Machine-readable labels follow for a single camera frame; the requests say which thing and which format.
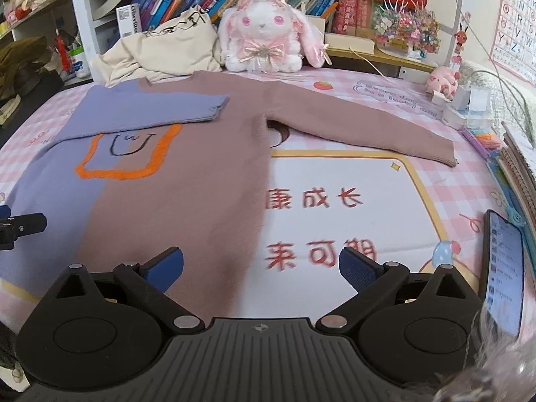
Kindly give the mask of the white pink bunny plush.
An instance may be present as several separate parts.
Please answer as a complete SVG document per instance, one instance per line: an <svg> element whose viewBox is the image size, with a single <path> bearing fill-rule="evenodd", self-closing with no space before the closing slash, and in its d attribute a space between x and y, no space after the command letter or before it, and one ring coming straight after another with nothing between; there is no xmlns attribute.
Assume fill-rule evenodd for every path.
<svg viewBox="0 0 536 402"><path fill-rule="evenodd" d="M229 72L292 74L303 61L330 61L321 30L287 0L238 0L222 13L218 36Z"/></svg>

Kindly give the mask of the stack of notebooks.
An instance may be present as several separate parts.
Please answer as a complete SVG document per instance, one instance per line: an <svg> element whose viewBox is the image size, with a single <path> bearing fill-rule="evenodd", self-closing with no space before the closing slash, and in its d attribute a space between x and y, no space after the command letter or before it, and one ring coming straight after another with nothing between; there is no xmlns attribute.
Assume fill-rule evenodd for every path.
<svg viewBox="0 0 536 402"><path fill-rule="evenodd" d="M501 122L502 130L460 130L486 162L500 188L507 219L522 231L528 258L535 264L535 146L516 126Z"/></svg>

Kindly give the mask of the purple and mauve sweater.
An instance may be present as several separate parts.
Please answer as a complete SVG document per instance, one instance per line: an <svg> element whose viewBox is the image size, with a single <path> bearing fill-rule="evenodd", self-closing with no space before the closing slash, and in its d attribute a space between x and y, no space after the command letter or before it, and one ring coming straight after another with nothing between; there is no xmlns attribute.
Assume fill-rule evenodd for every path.
<svg viewBox="0 0 536 402"><path fill-rule="evenodd" d="M453 143L386 111L280 81L197 72L89 89L8 194L46 229L1 255L1 318L19 328L70 264L105 272L171 247L185 254L173 298L204 317L231 311L268 200L268 125L454 166Z"/></svg>

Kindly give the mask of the smartphone with lit screen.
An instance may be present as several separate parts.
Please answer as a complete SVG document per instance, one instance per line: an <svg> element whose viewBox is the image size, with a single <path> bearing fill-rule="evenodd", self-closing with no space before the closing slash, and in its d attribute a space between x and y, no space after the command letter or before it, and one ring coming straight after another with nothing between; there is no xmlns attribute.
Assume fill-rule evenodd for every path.
<svg viewBox="0 0 536 402"><path fill-rule="evenodd" d="M518 338L524 293L522 232L496 211L488 210L482 239L479 295L498 329Z"/></svg>

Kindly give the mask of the colourful sparkly ornament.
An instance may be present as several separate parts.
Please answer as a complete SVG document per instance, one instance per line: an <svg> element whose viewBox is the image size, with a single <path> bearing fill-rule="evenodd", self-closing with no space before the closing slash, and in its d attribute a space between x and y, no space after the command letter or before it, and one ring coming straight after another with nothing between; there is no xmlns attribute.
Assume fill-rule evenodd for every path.
<svg viewBox="0 0 536 402"><path fill-rule="evenodd" d="M439 23L435 14L424 5L409 8L384 0L374 8L371 17L374 40L384 50L400 50L412 59L423 60L437 54L441 47Z"/></svg>

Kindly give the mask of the pink checkered cartoon table mat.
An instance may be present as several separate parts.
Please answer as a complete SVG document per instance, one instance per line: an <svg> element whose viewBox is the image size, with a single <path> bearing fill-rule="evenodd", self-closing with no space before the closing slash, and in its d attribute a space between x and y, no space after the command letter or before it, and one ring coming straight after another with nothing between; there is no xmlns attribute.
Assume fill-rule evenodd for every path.
<svg viewBox="0 0 536 402"><path fill-rule="evenodd" d="M347 246L374 261L399 261L417 272L449 261L477 286L483 216L488 210L503 211L503 198L486 162L463 136L393 102L420 98L420 86L386 86L376 76L329 70L236 75L293 84L394 114L449 139L456 164L334 142L269 123L269 195L253 260L230 312L193 313L203 320L316 320L353 295L338 269L339 252ZM3 204L33 157L55 139L94 86L56 94L2 148ZM389 100L378 99L382 92ZM185 307L171 296L171 288L168 295Z"/></svg>

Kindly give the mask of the red tassel ornament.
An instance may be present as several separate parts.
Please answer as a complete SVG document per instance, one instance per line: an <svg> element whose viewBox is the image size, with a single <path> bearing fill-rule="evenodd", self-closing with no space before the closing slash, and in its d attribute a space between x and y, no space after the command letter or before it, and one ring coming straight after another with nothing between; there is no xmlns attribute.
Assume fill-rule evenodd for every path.
<svg viewBox="0 0 536 402"><path fill-rule="evenodd" d="M62 64L63 70L70 74L72 71L72 63L69 55L68 45L65 42L65 37L62 35L61 30L55 29L55 48L58 52Z"/></svg>

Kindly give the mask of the cream cloth tote bag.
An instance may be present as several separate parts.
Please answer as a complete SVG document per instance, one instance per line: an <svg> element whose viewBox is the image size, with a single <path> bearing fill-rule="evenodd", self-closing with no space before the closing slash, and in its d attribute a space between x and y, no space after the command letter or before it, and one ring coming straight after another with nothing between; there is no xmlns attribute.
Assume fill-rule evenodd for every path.
<svg viewBox="0 0 536 402"><path fill-rule="evenodd" d="M196 5L153 30L119 39L90 63L93 80L106 87L145 78L151 82L196 71L220 72L218 33Z"/></svg>

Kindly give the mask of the olive green garment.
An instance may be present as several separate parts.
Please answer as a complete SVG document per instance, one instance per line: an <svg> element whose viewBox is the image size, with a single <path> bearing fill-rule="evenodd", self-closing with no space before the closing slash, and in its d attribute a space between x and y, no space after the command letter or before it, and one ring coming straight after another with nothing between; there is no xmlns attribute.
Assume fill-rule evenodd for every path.
<svg viewBox="0 0 536 402"><path fill-rule="evenodd" d="M14 79L21 68L27 64L41 67L50 61L50 57L45 37L29 37L3 46L0 52L1 97L14 94Z"/></svg>

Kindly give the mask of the white box with barcode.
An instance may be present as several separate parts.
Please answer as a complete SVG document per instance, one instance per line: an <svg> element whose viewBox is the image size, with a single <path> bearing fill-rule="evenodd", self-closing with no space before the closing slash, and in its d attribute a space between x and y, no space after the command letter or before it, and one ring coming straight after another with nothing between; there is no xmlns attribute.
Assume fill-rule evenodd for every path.
<svg viewBox="0 0 536 402"><path fill-rule="evenodd" d="M131 37L143 31L138 3L118 7L115 9L115 15L121 38Z"/></svg>

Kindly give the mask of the small pink pig figure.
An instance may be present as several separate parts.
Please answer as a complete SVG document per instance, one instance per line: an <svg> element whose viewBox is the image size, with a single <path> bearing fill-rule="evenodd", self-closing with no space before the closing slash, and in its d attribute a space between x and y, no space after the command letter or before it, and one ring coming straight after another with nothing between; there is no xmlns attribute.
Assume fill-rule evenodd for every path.
<svg viewBox="0 0 536 402"><path fill-rule="evenodd" d="M437 67L428 77L426 92L440 92L448 100L452 100L458 89L461 73L447 66Z"/></svg>

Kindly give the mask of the white bookshelf frame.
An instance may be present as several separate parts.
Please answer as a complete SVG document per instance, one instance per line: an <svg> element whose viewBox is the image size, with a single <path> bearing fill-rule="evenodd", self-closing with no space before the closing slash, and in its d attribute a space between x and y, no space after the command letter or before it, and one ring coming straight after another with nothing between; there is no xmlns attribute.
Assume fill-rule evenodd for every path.
<svg viewBox="0 0 536 402"><path fill-rule="evenodd" d="M457 0L456 9L462 9L462 1ZM9 41L16 41L26 37L52 36L55 33L54 20L61 13L67 14L78 28L83 48L89 57L104 52L111 42L111 33L117 27L115 14L107 15L99 20L93 18L92 8L97 0L47 0L43 6L33 10L27 17L10 25L10 28L1 33L1 45ZM394 69L397 75L408 74L410 70L430 73L435 64L425 64L415 60L389 55L376 47L371 54L362 51L352 51L349 48L331 47L328 49L331 58L354 59L369 62L378 67L386 65Z"/></svg>

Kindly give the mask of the white wristband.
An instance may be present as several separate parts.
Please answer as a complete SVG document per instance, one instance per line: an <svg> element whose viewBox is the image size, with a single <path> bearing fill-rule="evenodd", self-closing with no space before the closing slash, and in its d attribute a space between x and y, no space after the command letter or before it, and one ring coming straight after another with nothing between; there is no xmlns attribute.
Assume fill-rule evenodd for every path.
<svg viewBox="0 0 536 402"><path fill-rule="evenodd" d="M15 113L16 109L20 105L21 97L19 95L9 99L0 108L0 125L3 126Z"/></svg>

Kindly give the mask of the alphabet wall poster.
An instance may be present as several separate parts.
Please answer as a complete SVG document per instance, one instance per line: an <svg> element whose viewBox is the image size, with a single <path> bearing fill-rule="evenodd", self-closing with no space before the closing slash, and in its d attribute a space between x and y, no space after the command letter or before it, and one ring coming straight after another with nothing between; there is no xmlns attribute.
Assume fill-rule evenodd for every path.
<svg viewBox="0 0 536 402"><path fill-rule="evenodd" d="M500 0L491 60L535 86L535 0Z"/></svg>

